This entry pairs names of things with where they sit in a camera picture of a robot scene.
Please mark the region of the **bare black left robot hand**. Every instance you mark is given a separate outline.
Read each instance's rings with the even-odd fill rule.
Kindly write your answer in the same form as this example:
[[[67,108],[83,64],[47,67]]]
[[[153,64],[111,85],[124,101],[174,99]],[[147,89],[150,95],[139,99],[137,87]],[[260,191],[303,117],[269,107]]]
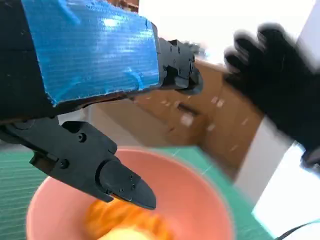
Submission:
[[[192,50],[105,0],[0,3],[0,138],[46,175],[104,202],[153,210],[153,190],[90,123],[58,116],[152,90],[202,91]]]

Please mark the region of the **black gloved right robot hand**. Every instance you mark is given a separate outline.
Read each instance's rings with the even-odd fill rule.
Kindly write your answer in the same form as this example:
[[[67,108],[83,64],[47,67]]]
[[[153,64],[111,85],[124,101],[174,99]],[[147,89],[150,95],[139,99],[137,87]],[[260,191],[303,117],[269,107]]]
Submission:
[[[278,24],[266,23],[257,37],[240,31],[225,53],[224,81],[246,97],[276,128],[304,148],[301,166],[320,172],[320,71]]]

